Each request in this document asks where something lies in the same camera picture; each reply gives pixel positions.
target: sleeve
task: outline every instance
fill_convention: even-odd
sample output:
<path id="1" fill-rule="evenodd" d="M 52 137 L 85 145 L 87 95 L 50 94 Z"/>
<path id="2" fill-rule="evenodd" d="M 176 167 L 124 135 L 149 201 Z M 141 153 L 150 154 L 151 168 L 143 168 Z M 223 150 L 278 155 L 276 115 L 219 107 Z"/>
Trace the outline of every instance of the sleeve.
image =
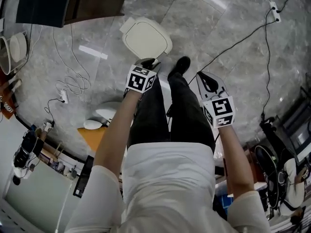
<path id="1" fill-rule="evenodd" d="M 257 191 L 239 196 L 228 209 L 228 222 L 238 232 L 271 232 Z"/>
<path id="2" fill-rule="evenodd" d="M 305 184 L 304 182 L 295 184 L 296 177 L 296 162 L 295 159 L 289 159 L 284 164 L 284 170 L 287 172 L 287 189 L 286 189 L 286 197 L 285 202 L 287 202 L 288 206 L 284 203 L 280 205 L 280 213 L 283 216 L 290 216 L 294 213 L 295 209 L 297 209 L 304 200 L 305 197 Z"/>
<path id="3" fill-rule="evenodd" d="M 94 166 L 65 232 L 107 232 L 121 224 L 122 211 L 117 177 L 103 166 Z"/>
<path id="4" fill-rule="evenodd" d="M 25 169 L 24 170 L 24 174 L 21 176 L 21 178 L 23 179 L 28 179 L 29 176 L 32 174 L 33 172 L 30 169 Z"/>

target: power strip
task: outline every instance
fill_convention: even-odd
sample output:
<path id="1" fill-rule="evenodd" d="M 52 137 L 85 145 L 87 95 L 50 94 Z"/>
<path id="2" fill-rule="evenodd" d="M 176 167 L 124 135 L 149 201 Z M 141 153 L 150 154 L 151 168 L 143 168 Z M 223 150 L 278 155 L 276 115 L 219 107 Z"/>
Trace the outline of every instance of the power strip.
<path id="1" fill-rule="evenodd" d="M 281 16 L 280 16 L 280 13 L 277 12 L 276 3 L 275 2 L 269 2 L 269 4 L 270 4 L 270 9 L 272 9 L 272 14 L 273 14 L 274 20 L 277 23 L 281 22 Z"/>
<path id="2" fill-rule="evenodd" d="M 60 94 L 62 95 L 63 101 L 65 101 L 64 103 L 69 103 L 67 92 L 65 90 L 61 90 Z"/>

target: person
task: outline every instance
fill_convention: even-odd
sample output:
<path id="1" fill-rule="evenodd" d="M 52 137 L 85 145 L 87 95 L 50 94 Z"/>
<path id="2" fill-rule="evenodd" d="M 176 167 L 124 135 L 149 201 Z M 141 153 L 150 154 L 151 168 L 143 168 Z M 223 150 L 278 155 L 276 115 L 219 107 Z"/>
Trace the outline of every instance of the person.
<path id="1" fill-rule="evenodd" d="M 306 207 L 299 207 L 294 213 L 291 215 L 291 223 L 292 225 L 300 226 L 301 221 L 305 215 Z"/>
<path id="2" fill-rule="evenodd" d="M 275 160 L 276 167 L 270 165 L 270 162 L 268 161 L 269 158 L 267 158 L 265 153 L 269 153 L 272 158 L 274 154 L 265 146 L 256 147 L 257 159 L 264 171 L 270 173 L 267 175 L 270 180 L 270 182 L 268 182 L 268 197 L 270 204 L 275 204 L 274 207 L 279 208 L 281 215 L 290 216 L 304 201 L 304 181 L 308 178 L 310 173 L 307 166 L 303 166 L 301 170 L 297 172 L 295 158 L 282 140 L 276 135 L 276 128 L 272 126 L 273 121 L 274 118 L 269 118 L 263 121 L 260 126 L 277 155 L 278 161 Z M 282 183 L 280 185 L 280 180 L 275 170 L 285 172 L 286 174 L 284 177 L 285 186 L 283 186 L 283 188 Z M 273 194 L 273 190 L 276 190 L 276 188 L 279 188 L 279 191 Z"/>
<path id="3" fill-rule="evenodd" d="M 215 141 L 196 95 L 183 78 L 189 66 L 190 59 L 182 57 L 168 75 L 171 133 L 159 79 L 142 97 L 133 90 L 126 94 L 100 142 L 66 232 L 270 231 L 254 191 L 251 167 L 231 126 L 219 128 L 219 134 L 234 202 L 227 221 L 212 209 Z M 122 200 L 117 178 L 127 143 Z"/>
<path id="4" fill-rule="evenodd" d="M 37 162 L 38 162 L 38 160 L 36 159 L 36 156 L 33 153 L 31 153 L 30 156 L 28 157 L 28 160 L 27 160 L 26 165 L 24 167 L 17 166 L 16 163 L 14 162 L 14 158 L 13 158 L 12 168 L 13 168 L 13 171 L 15 174 L 12 178 L 13 183 L 15 185 L 19 185 L 20 179 L 28 179 L 29 176 L 34 171 L 35 165 L 37 164 Z"/>

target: hand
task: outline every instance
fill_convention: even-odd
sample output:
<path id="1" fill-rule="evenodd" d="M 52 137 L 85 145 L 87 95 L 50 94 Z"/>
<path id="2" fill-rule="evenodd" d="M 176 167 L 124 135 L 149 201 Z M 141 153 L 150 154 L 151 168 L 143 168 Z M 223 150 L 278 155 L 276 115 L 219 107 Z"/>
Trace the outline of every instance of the hand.
<path id="1" fill-rule="evenodd" d="M 34 169 L 35 169 L 35 165 L 34 165 L 34 164 L 31 164 L 29 170 L 30 170 L 31 172 L 33 172 Z"/>
<path id="2" fill-rule="evenodd" d="M 307 171 L 307 167 L 305 166 L 295 177 L 295 184 L 302 183 L 302 176 L 305 174 Z"/>

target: black shoe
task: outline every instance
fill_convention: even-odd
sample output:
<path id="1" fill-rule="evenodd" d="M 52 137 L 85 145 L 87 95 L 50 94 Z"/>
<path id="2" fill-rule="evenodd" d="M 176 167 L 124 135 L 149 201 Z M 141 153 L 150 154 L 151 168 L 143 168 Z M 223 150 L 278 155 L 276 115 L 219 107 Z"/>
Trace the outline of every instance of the black shoe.
<path id="1" fill-rule="evenodd" d="M 189 67 L 190 67 L 190 58 L 189 57 L 187 57 L 187 56 L 184 56 L 184 57 L 181 57 L 178 61 L 177 61 L 177 63 L 176 63 L 176 65 L 175 65 L 175 67 L 173 68 L 173 70 L 169 73 L 169 75 L 168 75 L 168 79 L 172 76 L 172 75 L 174 75 L 175 73 L 180 73 L 181 74 L 181 76 L 189 69 Z"/>
<path id="2" fill-rule="evenodd" d="M 274 117 L 269 117 L 268 119 L 262 121 L 259 125 L 263 131 L 270 130 L 270 129 L 272 129 L 272 131 L 276 131 L 276 128 L 273 127 L 272 125 L 274 121 L 275 121 Z"/>
<path id="3" fill-rule="evenodd" d="M 152 71 L 153 69 L 155 69 L 155 67 L 159 64 L 153 65 L 155 59 L 154 58 L 145 58 L 145 59 L 140 59 L 137 60 L 135 65 L 142 67 L 144 69 L 147 69 L 149 71 Z"/>

